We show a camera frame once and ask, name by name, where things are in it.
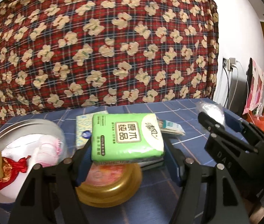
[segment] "blue checkered tablecloth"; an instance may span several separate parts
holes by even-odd
[[[47,119],[55,122],[64,131],[68,147],[75,147],[76,116],[107,110],[113,113],[155,113],[159,119],[179,123],[186,132],[185,136],[171,139],[172,144],[183,151],[186,157],[195,159],[202,165],[214,166],[215,162],[204,150],[209,133],[198,123],[195,103],[205,101],[216,104],[210,99],[180,99],[167,102],[134,104],[125,106],[87,107],[73,110],[62,110],[50,113],[17,116],[10,119],[1,129],[15,122],[27,119]],[[237,115],[225,111],[239,119]],[[240,133],[230,128],[226,130],[243,139]],[[201,187],[200,202],[197,207],[195,223],[200,223],[206,186]],[[171,181],[165,167],[143,172],[143,181],[138,192],[127,202],[112,208],[94,208],[83,205],[83,210],[90,224],[165,224],[169,223],[176,206],[181,188]],[[9,213],[0,208],[0,223],[8,222]],[[64,223],[59,209],[56,211],[58,223]]]

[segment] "pink poster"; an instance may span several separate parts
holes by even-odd
[[[248,99],[243,114],[253,111],[261,104],[264,89],[264,72],[259,65],[252,60],[252,79]]]

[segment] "red fabric pouch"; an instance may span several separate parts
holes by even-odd
[[[2,157],[2,169],[4,176],[2,179],[0,179],[0,190],[13,183],[19,172],[27,172],[27,160],[30,157],[31,156],[21,158],[18,162],[15,162],[14,160],[7,157]]]

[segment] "red drawstring bag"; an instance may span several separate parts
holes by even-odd
[[[7,157],[2,157],[3,178],[0,179],[0,190],[13,183],[19,172],[27,172],[27,160],[30,157],[31,156],[21,158],[18,162]]]
[[[248,112],[247,122],[251,122],[264,132],[264,114],[262,116],[253,115],[251,111]]]

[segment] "screw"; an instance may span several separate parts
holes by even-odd
[[[72,162],[72,158],[66,158],[64,160],[64,164],[70,164]]]
[[[220,169],[220,170],[223,170],[224,169],[224,165],[222,163],[218,163],[217,164],[217,168]]]
[[[186,158],[186,163],[192,164],[192,163],[194,163],[194,160],[191,157],[187,157]]]
[[[41,167],[41,164],[37,163],[36,165],[33,166],[33,169],[38,170],[40,169],[40,167]]]

